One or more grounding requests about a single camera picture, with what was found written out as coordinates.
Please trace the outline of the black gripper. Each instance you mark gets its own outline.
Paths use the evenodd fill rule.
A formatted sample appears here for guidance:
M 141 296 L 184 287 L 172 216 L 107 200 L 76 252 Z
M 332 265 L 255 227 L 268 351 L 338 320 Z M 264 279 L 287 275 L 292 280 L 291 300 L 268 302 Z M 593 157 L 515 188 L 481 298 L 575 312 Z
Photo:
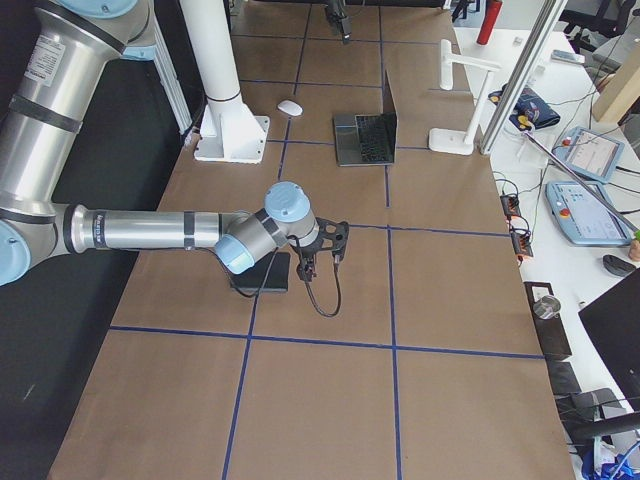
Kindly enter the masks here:
M 298 265 L 296 272 L 300 280 L 312 281 L 316 277 L 316 253 L 297 248 Z

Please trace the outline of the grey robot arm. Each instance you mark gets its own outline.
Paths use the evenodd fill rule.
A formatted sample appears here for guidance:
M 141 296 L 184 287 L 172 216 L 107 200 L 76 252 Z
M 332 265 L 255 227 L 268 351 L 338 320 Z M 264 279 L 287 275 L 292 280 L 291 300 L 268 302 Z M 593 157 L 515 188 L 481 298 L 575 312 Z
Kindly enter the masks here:
M 1 281 L 88 251 L 206 250 L 238 275 L 319 221 L 294 182 L 256 212 L 161 212 L 191 126 L 164 80 L 132 54 L 159 43 L 151 1 L 37 1 L 40 32 L 1 122 Z
M 327 0 L 324 13 L 333 34 L 339 36 L 343 44 L 347 44 L 351 39 L 352 28 L 345 1 Z

